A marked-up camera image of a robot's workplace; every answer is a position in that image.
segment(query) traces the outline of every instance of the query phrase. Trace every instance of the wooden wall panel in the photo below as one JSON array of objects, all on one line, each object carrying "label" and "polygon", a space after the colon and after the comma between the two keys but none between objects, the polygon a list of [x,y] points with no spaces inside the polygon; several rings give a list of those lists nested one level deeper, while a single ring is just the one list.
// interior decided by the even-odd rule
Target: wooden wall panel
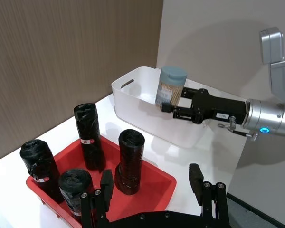
[{"label": "wooden wall panel", "polygon": [[0,157],[156,67],[163,0],[0,0]]}]

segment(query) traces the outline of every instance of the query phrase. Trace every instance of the blue indicator light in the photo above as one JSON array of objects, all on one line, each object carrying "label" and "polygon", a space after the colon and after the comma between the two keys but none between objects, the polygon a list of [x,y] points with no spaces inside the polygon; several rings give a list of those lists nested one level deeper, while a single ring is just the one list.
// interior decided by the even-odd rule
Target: blue indicator light
[{"label": "blue indicator light", "polygon": [[262,127],[262,128],[260,129],[260,131],[261,131],[261,133],[269,133],[269,129],[266,128],[266,127]]}]

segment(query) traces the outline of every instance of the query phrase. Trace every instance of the white plastic basket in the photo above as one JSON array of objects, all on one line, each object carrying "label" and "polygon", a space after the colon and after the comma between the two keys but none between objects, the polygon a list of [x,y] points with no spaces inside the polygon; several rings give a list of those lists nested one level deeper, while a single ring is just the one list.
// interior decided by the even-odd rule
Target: white plastic basket
[{"label": "white plastic basket", "polygon": [[[209,121],[193,124],[173,119],[172,113],[161,112],[154,104],[160,69],[142,66],[112,83],[116,115],[153,135],[180,147],[190,148],[203,136]],[[214,96],[221,96],[217,89],[186,80],[186,87],[205,88]],[[179,106],[190,107],[191,100],[181,98]]]}]

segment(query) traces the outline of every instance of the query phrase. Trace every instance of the black garbage bag roll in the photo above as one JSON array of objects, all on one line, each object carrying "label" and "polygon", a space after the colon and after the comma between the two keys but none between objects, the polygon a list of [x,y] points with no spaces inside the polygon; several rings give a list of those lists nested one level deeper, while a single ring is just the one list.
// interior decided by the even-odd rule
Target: black garbage bag roll
[{"label": "black garbage bag roll", "polygon": [[35,183],[55,202],[63,202],[58,187],[60,174],[48,144],[39,139],[28,141],[22,145],[20,156]]},{"label": "black garbage bag roll", "polygon": [[91,175],[83,169],[68,170],[59,177],[58,184],[73,217],[81,222],[80,196],[94,191]]},{"label": "black garbage bag roll", "polygon": [[120,163],[115,169],[115,185],[127,195],[138,192],[141,181],[144,136],[128,129],[120,133]]},{"label": "black garbage bag roll", "polygon": [[74,108],[85,165],[89,170],[105,169],[105,154],[101,148],[96,105],[81,104]]}]

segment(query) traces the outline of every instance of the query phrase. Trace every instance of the table surface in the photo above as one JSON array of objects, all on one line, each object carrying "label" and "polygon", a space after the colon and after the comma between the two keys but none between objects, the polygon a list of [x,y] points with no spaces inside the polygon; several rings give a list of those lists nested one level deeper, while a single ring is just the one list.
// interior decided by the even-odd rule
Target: table surface
[{"label": "table surface", "polygon": [[[177,185],[167,210],[196,215],[201,212],[188,181],[190,163],[200,166],[204,180],[220,181],[229,187],[246,138],[218,128],[217,121],[210,121],[197,145],[184,149],[119,119],[114,111],[113,95],[96,105],[102,136],[118,144],[121,131],[131,128],[141,132],[145,137],[143,159],[175,177]],[[46,141],[56,155],[78,139],[75,118],[66,120],[38,139]],[[0,159],[0,228],[68,227],[26,186],[29,175],[19,151],[20,148]]]}]

